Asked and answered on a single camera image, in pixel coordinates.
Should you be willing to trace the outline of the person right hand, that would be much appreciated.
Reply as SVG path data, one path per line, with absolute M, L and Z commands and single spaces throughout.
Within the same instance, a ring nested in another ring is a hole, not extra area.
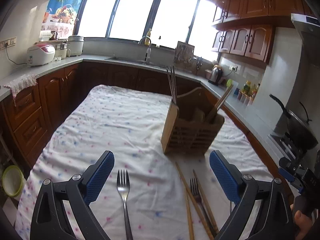
M 295 240 L 319 239 L 319 225 L 304 215 L 300 210 L 295 212 L 294 222 L 296 226 L 299 227 Z

